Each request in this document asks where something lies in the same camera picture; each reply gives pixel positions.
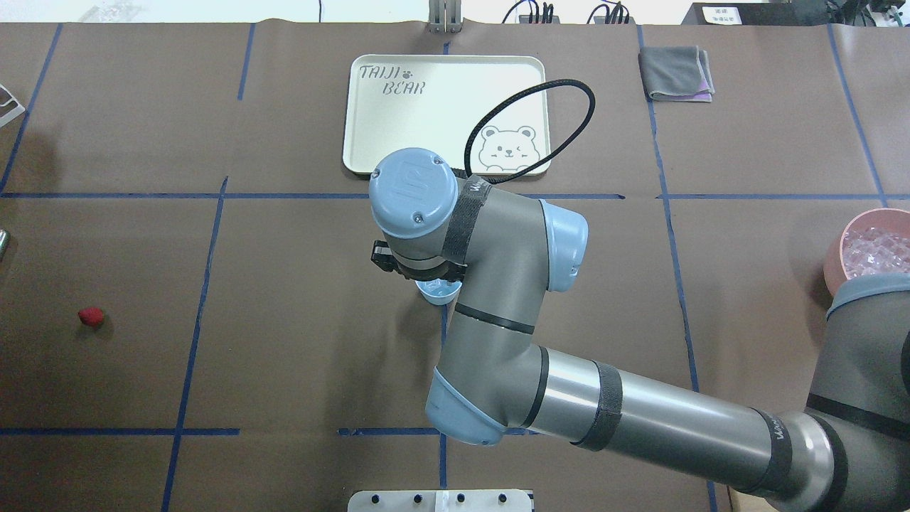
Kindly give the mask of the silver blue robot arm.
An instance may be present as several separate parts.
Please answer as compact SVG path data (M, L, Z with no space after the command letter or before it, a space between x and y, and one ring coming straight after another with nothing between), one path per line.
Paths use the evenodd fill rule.
M450 438L495 445L511 429L610 450L760 496L783 511L908 508L908 275L831 285L823 345L801 410L771 414L712 398L707 356L686 387L611 365L659 363L666 349L633 341L650 328L643 294L654 261L639 240L673 224L610 200L585 218L455 171L425 149L381 160L368 185L384 240L374 261L412 279L459 283L426 404Z

